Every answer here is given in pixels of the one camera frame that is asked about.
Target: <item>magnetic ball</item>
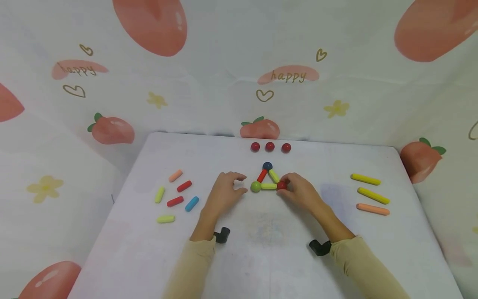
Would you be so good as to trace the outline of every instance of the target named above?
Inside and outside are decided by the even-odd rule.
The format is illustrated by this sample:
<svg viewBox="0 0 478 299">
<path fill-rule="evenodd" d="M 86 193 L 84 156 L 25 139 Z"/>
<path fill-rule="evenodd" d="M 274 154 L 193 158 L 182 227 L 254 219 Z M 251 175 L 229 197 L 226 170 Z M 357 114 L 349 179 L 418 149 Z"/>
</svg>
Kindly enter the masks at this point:
<svg viewBox="0 0 478 299">
<path fill-rule="evenodd" d="M 275 148 L 274 143 L 272 143 L 272 142 L 267 142 L 266 143 L 266 151 L 272 152 L 274 150 L 274 148 Z"/>
<path fill-rule="evenodd" d="M 259 192 L 261 190 L 261 183 L 259 183 L 258 181 L 252 182 L 252 184 L 250 185 L 250 190 L 252 192 Z"/>
<path fill-rule="evenodd" d="M 280 189 L 287 189 L 287 185 L 284 181 L 280 181 L 279 183 L 277 183 L 277 190 Z"/>
<path fill-rule="evenodd" d="M 262 168 L 269 171 L 272 169 L 272 163 L 271 162 L 266 162 L 264 165 L 262 165 Z"/>
<path fill-rule="evenodd" d="M 286 154 L 286 153 L 288 153 L 288 152 L 291 151 L 291 148 L 292 148 L 292 147 L 291 147 L 290 144 L 284 143 L 284 144 L 282 145 L 282 152 Z"/>
<path fill-rule="evenodd" d="M 261 145 L 258 142 L 253 142 L 250 145 L 250 150 L 252 150 L 253 152 L 259 151 L 260 148 L 261 148 Z"/>
</svg>

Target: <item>red stick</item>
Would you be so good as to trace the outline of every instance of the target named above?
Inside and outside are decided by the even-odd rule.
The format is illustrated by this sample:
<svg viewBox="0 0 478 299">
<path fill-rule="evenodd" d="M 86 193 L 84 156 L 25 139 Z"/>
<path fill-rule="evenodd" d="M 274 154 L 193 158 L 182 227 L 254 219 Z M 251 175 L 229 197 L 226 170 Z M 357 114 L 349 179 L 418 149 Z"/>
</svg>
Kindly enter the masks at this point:
<svg viewBox="0 0 478 299">
<path fill-rule="evenodd" d="M 172 199 L 172 200 L 168 201 L 168 202 L 166 203 L 166 205 L 167 205 L 168 207 L 173 207 L 173 206 L 175 206 L 175 205 L 177 205 L 177 204 L 180 204 L 180 203 L 183 202 L 183 201 L 184 201 L 184 197 L 180 196 L 180 197 L 176 197 L 175 199 Z"/>
<path fill-rule="evenodd" d="M 262 183 L 262 181 L 264 180 L 264 178 L 266 177 L 266 174 L 267 174 L 267 170 L 263 169 L 261 171 L 261 174 L 259 175 L 259 177 L 257 178 L 257 181 L 259 183 Z"/>
<path fill-rule="evenodd" d="M 191 181 L 187 181 L 187 182 L 183 183 L 182 185 L 179 185 L 179 187 L 176 190 L 178 190 L 178 192 L 183 192 L 184 190 L 191 187 L 192 184 L 193 183 L 191 183 Z"/>
</svg>

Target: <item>yellow flower print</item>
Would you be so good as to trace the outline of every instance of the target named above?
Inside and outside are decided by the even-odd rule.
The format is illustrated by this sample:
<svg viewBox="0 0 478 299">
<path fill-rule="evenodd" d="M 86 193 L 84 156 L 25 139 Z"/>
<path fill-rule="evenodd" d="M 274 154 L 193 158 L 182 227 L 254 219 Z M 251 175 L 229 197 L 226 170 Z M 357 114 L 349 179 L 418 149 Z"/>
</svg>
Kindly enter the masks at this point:
<svg viewBox="0 0 478 299">
<path fill-rule="evenodd" d="M 147 99 L 148 103 L 156 105 L 156 108 L 161 109 L 161 106 L 168 105 L 162 96 L 155 95 L 152 92 L 149 92 L 148 95 L 150 96 L 150 98 Z"/>
<path fill-rule="evenodd" d="M 348 103 L 343 103 L 341 100 L 336 100 L 332 106 L 325 106 L 324 110 L 329 112 L 328 118 L 332 118 L 335 115 L 345 116 L 349 108 Z"/>
<path fill-rule="evenodd" d="M 34 203 L 42 203 L 47 196 L 51 198 L 57 198 L 60 196 L 55 190 L 63 185 L 63 181 L 60 179 L 54 179 L 52 176 L 44 176 L 40 179 L 38 184 L 31 184 L 27 187 L 27 191 L 30 193 L 36 193 L 33 199 Z"/>
</svg>

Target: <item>orange stick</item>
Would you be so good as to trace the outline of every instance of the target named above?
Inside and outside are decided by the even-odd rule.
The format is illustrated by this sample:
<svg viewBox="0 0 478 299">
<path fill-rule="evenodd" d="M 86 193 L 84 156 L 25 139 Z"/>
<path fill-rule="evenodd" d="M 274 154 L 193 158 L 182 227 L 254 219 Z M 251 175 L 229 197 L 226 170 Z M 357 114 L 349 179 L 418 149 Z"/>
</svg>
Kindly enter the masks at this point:
<svg viewBox="0 0 478 299">
<path fill-rule="evenodd" d="M 180 177 L 182 174 L 183 174 L 183 171 L 179 169 L 178 171 L 176 171 L 169 177 L 169 182 L 172 183 L 176 181 L 177 178 Z"/>
<path fill-rule="evenodd" d="M 370 212 L 370 213 L 380 214 L 380 215 L 383 215 L 383 216 L 390 215 L 390 211 L 387 210 L 387 209 L 367 205 L 365 203 L 358 203 L 357 204 L 357 209 L 362 210 L 362 211 L 366 211 L 366 212 Z"/>
</svg>

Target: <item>wrist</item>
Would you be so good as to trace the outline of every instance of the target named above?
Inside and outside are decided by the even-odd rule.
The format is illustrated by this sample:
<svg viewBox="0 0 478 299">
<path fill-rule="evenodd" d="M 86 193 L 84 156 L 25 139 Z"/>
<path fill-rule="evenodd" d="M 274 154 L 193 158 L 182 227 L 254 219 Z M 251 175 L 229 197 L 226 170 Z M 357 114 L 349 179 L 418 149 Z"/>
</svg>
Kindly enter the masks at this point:
<svg viewBox="0 0 478 299">
<path fill-rule="evenodd" d="M 330 217 L 331 215 L 334 215 L 334 211 L 332 210 L 332 208 L 323 201 L 321 203 L 314 205 L 309 210 L 309 212 L 317 221 L 326 217 Z"/>
<path fill-rule="evenodd" d="M 199 214 L 199 221 L 216 223 L 219 220 L 219 213 L 204 207 Z"/>
</svg>

